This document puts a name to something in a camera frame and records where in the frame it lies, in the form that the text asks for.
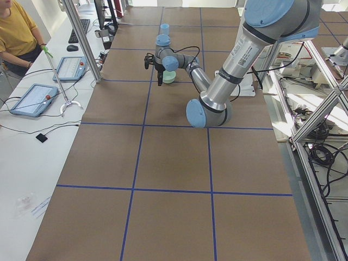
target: yellow shirt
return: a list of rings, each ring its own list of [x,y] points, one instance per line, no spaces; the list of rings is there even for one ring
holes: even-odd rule
[[[37,43],[32,35],[36,23],[15,0],[10,11],[9,17],[0,18],[0,52],[15,56],[31,52]]]

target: label sticker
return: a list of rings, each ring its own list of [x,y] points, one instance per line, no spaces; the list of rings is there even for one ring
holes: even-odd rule
[[[256,56],[258,55],[259,48],[254,45],[245,45],[239,48],[237,54],[231,55],[235,62],[243,68],[247,68],[250,66],[250,63],[254,61]]]
[[[242,38],[240,38],[239,41],[237,42],[236,46],[234,46],[233,50],[231,51],[231,55],[235,56],[239,52],[239,50],[243,46],[243,44],[244,44],[244,40]]]

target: metal pole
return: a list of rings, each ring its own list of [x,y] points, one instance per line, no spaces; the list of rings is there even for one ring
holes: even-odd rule
[[[47,59],[48,59],[49,65],[51,66],[52,71],[53,71],[53,73],[54,73],[54,75],[55,75],[55,77],[56,77],[56,79],[57,79],[57,82],[58,82],[60,91],[61,91],[61,93],[63,94],[64,100],[65,100],[65,103],[60,107],[60,116],[63,117],[65,108],[67,108],[67,107],[69,107],[70,105],[73,105],[73,104],[76,104],[76,105],[79,106],[81,109],[83,109],[82,106],[81,106],[81,104],[80,104],[79,102],[69,100],[69,98],[67,97],[67,95],[66,95],[66,93],[65,93],[65,90],[64,90],[64,88],[63,88],[63,85],[61,84],[61,81],[60,81],[60,79],[59,79],[59,76],[58,76],[58,74],[57,74],[57,71],[55,70],[55,68],[54,68],[54,66],[53,66],[53,64],[52,64],[52,61],[51,61],[51,59],[50,59],[50,57],[49,57],[51,54],[47,52],[47,49],[45,49],[45,54],[46,54],[46,57],[47,57]]]
[[[80,18],[79,18],[78,13],[75,9],[75,6],[71,0],[62,0],[62,3],[63,3],[63,6],[65,8],[67,16],[69,17],[71,26],[74,29],[75,34],[77,36],[77,39],[80,43],[82,52],[86,57],[89,68],[91,69],[91,72],[94,76],[94,79],[95,79],[96,83],[99,83],[101,81],[102,77],[101,77],[100,71],[98,69],[98,66],[96,64],[96,61],[94,59],[91,47],[88,44],[87,37],[83,31],[83,28],[82,28],[82,25],[80,22]]]
[[[308,120],[299,128],[293,136],[293,143],[300,142],[302,139],[307,137],[307,135],[314,130],[321,121],[323,121],[325,116],[332,111],[338,102],[336,91],[333,90],[310,115]]]

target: woman's arm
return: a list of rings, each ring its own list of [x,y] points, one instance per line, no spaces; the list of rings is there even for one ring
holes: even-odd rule
[[[0,58],[3,59],[4,61],[8,61],[11,64],[19,65],[25,68],[30,68],[32,65],[30,61],[25,61],[5,51],[0,52]]]
[[[44,39],[42,38],[42,35],[41,35],[40,30],[38,28],[33,29],[32,34],[36,38],[36,40],[40,46],[42,44],[45,44]]]

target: robotic arm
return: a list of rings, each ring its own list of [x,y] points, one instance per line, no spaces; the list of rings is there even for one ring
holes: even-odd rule
[[[243,34],[211,81],[194,57],[174,53],[167,35],[159,35],[156,53],[145,57],[158,71],[159,85],[163,71],[185,69],[200,91],[198,99],[186,108],[193,127],[220,126],[231,118],[229,96],[242,81],[263,48],[276,41],[309,40],[317,36],[321,0],[248,0],[245,7]]]

